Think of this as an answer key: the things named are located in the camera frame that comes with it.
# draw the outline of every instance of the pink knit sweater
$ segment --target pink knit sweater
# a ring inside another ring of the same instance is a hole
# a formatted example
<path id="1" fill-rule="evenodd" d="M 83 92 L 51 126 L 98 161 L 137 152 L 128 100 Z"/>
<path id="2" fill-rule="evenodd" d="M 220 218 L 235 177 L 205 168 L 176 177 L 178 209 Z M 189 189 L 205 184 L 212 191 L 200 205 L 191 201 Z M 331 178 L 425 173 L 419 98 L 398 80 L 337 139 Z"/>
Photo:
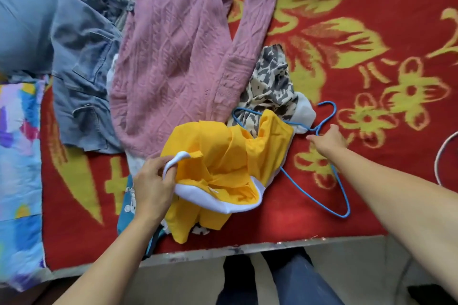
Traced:
<path id="1" fill-rule="evenodd" d="M 232 0 L 135 0 L 110 94 L 126 150 L 155 157 L 183 123 L 226 122 L 246 87 L 276 0 L 245 0 L 232 41 Z"/>

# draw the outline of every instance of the hand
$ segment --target hand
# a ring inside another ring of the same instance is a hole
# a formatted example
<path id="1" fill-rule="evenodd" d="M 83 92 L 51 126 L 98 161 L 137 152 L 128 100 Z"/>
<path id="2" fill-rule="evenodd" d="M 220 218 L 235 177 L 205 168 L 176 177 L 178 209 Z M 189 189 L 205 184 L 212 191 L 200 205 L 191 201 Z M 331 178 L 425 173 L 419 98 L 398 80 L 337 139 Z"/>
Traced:
<path id="1" fill-rule="evenodd" d="M 335 150 L 347 148 L 347 142 L 339 132 L 339 127 L 335 124 L 331 124 L 331 128 L 323 136 L 307 135 L 307 140 L 311 141 L 317 151 L 328 159 Z"/>
<path id="2" fill-rule="evenodd" d="M 176 166 L 167 171 L 165 179 L 159 172 L 173 157 L 148 159 L 134 177 L 135 218 L 147 219 L 159 224 L 172 203 L 175 188 Z"/>

